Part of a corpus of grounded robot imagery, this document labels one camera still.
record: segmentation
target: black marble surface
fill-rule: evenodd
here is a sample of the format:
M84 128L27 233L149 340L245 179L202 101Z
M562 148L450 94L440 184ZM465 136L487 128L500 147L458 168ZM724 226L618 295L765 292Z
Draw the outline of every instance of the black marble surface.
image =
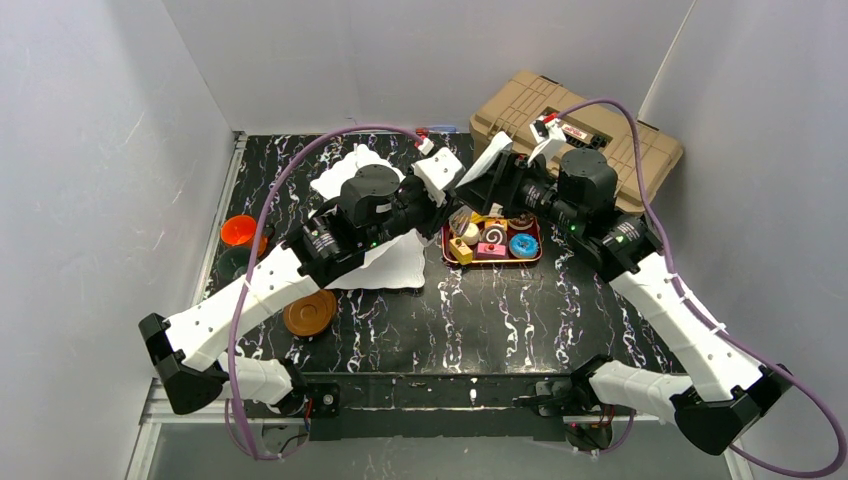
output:
M248 139L227 217L259 216L276 175L316 136ZM472 160L467 134L432 135L464 163ZM307 158L274 199L269 221L285 232L321 197L309 181L365 143L401 170L417 150L391 134L347 135ZM241 354L289 357L304 372L544 373L577 368L597 353L653 371L681 371L666 345L639 314L574 258L556 229L542 227L543 256L526 267L451 269L439 242L425 248L427 279L417 290L335 291L339 315L323 334L301 339L281 313L239 342ZM219 245L220 255L223 246ZM213 269L207 294L226 281Z

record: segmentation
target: white cloth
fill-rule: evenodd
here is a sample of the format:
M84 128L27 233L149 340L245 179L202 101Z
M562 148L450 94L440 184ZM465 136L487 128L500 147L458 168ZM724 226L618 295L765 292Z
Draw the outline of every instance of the white cloth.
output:
M342 183L352 178L366 165L390 167L403 180L403 172L392 167L365 145L357 145L352 152L332 168L312 180L309 186L325 200L339 196ZM405 233L365 253L365 263L336 279L328 289L354 288L420 288L424 286L424 245L417 232Z

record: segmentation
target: red wire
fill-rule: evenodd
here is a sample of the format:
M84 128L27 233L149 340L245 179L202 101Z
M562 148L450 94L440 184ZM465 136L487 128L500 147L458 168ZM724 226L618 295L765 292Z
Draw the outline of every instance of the red wire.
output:
M609 405L604 405L604 409L601 410L601 418L599 418L597 422L593 423L591 425L592 427L599 427L604 423L604 417L607 416L607 409L608 408L609 408Z
M612 419L615 417L615 405L610 407L610 419L607 420L607 423L604 425L605 427L610 426L612 424Z
M312 413L312 400L311 398L309 399L309 405L306 407L306 415L303 416L303 419L307 421L309 420L309 415Z

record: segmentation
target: brown plate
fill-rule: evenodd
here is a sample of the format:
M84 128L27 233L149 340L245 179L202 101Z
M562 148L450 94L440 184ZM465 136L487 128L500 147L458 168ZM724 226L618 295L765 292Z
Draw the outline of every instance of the brown plate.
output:
M330 326L336 316L337 305L335 295L319 290L283 309L283 323L298 337L312 337Z

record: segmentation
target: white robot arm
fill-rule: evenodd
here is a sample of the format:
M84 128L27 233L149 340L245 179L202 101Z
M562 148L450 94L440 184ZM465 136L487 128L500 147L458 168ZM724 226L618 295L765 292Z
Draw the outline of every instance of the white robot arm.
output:
M711 330L682 305L658 253L659 241L642 219L615 209L616 174L603 155L573 150L563 158L559 179L548 176L545 158L565 138L556 119L541 122L543 127L539 122L531 127L539 146L529 157L512 153L511 140L499 133L467 173L447 149L416 162L402 182L387 167L362 167L339 197L290 230L256 266L238 336L353 269L367 268L375 246L413 229L432 238L463 205L505 217L529 211L570 234L576 254L639 310L688 373L658 374L596 357L559 390L552 388L565 392L562 408L574 406L571 393L579 390L585 394L581 407L624 405L656 415L702 450L721 453L788 385L716 336L723 325ZM185 312L167 319L152 314L139 324L176 413L230 397L226 355L233 352L224 350L244 281L235 280ZM236 368L244 399L291 411L306 395L291 362L239 357ZM550 396L545 400L550 403ZM705 422L711 428L702 428Z

